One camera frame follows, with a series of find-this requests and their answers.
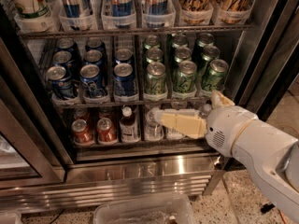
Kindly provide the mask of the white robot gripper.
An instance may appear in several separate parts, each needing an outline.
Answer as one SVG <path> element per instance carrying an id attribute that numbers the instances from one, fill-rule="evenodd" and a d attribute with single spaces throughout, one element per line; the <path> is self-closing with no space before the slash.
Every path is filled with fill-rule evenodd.
<path id="1" fill-rule="evenodd" d="M 207 119 L 200 117 L 194 109 L 154 109 L 154 119 L 169 129 L 175 129 L 192 139 L 206 134 L 207 143 L 225 157 L 238 157 L 237 151 L 245 149 L 250 135 L 242 135 L 258 116 L 214 90 L 210 97 L 213 109 Z"/>

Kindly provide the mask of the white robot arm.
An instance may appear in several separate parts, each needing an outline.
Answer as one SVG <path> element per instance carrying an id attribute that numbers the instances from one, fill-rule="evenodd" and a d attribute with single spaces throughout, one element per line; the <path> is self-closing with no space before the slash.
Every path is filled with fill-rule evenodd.
<path id="1" fill-rule="evenodd" d="M 219 91 L 212 109 L 201 118 L 194 109 L 152 110 L 155 120 L 190 138 L 204 137 L 225 157 L 241 162 L 261 193 L 284 214 L 299 222 L 299 141 L 235 105 Z"/>

